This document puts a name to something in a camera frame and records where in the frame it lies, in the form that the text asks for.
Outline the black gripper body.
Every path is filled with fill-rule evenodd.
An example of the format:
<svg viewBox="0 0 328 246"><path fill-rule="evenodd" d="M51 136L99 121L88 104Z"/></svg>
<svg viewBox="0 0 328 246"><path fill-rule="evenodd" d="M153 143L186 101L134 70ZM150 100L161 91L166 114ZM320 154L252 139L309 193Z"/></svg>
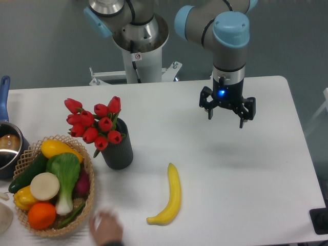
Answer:
<svg viewBox="0 0 328 246"><path fill-rule="evenodd" d="M228 84L229 80L221 76L218 80L213 79L213 94L208 101L213 100L213 106L235 111L243 98L243 79L236 84Z"/></svg>

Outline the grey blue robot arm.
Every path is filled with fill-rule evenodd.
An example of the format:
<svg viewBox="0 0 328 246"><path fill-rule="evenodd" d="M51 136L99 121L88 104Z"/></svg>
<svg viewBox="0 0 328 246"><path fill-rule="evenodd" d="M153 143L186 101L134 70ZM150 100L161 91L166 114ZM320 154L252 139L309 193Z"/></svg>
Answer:
<svg viewBox="0 0 328 246"><path fill-rule="evenodd" d="M213 86L204 87L199 99L209 117L216 107L232 110L241 124L256 114L255 98L242 95L250 40L247 12L255 5L256 1L210 1L202 7L183 6L175 16L175 32L213 54ZM121 49L128 83L163 80L162 47L169 28L154 12L153 1L89 1L84 15L96 33L112 37Z"/></svg>

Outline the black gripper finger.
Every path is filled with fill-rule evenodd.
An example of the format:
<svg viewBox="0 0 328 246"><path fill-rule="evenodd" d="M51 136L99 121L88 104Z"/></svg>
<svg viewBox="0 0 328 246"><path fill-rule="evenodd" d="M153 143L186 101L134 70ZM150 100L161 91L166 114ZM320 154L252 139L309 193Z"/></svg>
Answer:
<svg viewBox="0 0 328 246"><path fill-rule="evenodd" d="M208 120L212 119L213 109L215 108L215 106L213 106L213 100L208 101L208 98L211 97L212 94L213 94L213 91L209 87L205 86L201 90L200 97L199 97L199 106L201 108L204 108L204 110L207 112Z"/></svg>
<svg viewBox="0 0 328 246"><path fill-rule="evenodd" d="M235 113L240 118L239 128L242 129L245 122L253 120L256 114L256 98L242 98L237 105Z"/></svg>

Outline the person's hand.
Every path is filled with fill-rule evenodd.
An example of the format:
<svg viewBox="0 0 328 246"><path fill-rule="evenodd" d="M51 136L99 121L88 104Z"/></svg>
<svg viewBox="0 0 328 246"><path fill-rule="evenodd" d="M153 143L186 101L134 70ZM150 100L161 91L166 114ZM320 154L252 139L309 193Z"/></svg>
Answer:
<svg viewBox="0 0 328 246"><path fill-rule="evenodd" d="M123 228L111 212L101 211L92 215L89 229L96 245L123 245Z"/></svg>

